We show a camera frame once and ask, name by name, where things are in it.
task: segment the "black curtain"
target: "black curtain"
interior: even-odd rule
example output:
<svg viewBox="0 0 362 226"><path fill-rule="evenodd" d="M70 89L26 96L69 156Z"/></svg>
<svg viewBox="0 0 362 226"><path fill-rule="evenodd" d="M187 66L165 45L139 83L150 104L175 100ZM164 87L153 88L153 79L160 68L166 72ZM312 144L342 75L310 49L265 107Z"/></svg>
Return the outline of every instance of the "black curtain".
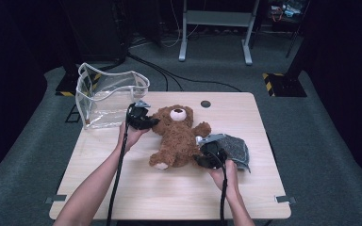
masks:
<svg viewBox="0 0 362 226"><path fill-rule="evenodd" d="M362 168L362 1L313 1L288 74L306 70Z"/></svg>
<svg viewBox="0 0 362 226"><path fill-rule="evenodd" d="M32 116L46 91L41 64L44 58L33 50L39 39L39 31L22 30L22 24L33 24L35 20L24 10L22 23L15 13L0 0L0 162L8 153L16 138Z"/></svg>

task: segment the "teddy bear snout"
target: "teddy bear snout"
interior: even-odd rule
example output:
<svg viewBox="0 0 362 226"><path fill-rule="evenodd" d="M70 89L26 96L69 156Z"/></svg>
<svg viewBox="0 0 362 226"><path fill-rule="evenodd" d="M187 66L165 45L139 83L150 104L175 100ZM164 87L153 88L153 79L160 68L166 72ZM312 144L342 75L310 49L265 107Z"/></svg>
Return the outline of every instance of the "teddy bear snout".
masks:
<svg viewBox="0 0 362 226"><path fill-rule="evenodd" d="M174 121L183 121L187 118L187 112L184 109L176 108L170 112L170 117Z"/></svg>

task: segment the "gray carpet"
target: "gray carpet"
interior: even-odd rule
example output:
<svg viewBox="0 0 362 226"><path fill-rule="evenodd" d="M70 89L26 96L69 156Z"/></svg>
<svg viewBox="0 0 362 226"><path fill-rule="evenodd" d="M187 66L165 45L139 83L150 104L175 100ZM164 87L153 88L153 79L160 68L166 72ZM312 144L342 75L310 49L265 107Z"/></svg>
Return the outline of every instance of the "gray carpet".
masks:
<svg viewBox="0 0 362 226"><path fill-rule="evenodd" d="M179 42L171 48L146 44L130 53L179 76L227 83L256 98L271 140L285 190L297 200L288 219L271 225L362 225L362 169L354 162L303 72L306 98L270 97L262 73L284 73L296 54L285 58L290 40L261 34L246 66L238 36L200 37L189 42L187 60L178 62ZM128 58L111 72L133 70L147 76L152 91L164 91L163 76ZM65 123L74 97L55 95L64 71L45 75L48 89L28 125L0 164L0 225L51 225L47 197L55 194L81 122ZM236 91L223 85L177 79L185 91ZM179 87L169 78L169 91ZM262 225L265 220L257 220ZM93 222L103 225L104 222Z"/></svg>

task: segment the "clear plastic bag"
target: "clear plastic bag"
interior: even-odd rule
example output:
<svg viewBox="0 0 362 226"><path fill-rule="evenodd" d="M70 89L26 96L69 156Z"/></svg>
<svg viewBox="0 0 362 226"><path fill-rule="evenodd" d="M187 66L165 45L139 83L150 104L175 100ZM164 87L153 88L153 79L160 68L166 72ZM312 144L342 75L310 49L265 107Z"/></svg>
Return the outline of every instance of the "clear plastic bag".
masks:
<svg viewBox="0 0 362 226"><path fill-rule="evenodd" d="M148 92L149 80L136 72L104 73L83 63L75 102L85 129L119 126L130 104Z"/></svg>

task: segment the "forearm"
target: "forearm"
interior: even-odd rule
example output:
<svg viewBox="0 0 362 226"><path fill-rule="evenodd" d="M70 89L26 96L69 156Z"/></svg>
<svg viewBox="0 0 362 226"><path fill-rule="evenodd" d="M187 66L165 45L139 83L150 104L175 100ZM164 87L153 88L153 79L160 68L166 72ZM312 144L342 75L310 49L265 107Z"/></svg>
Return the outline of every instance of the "forearm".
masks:
<svg viewBox="0 0 362 226"><path fill-rule="evenodd" d="M252 221L248 211L246 210L245 203L242 196L236 190L228 191L226 199L230 205L234 225L236 226L251 226L255 225Z"/></svg>
<svg viewBox="0 0 362 226"><path fill-rule="evenodd" d="M120 150L116 150L75 190L61 210L55 225L90 225L117 171Z"/></svg>

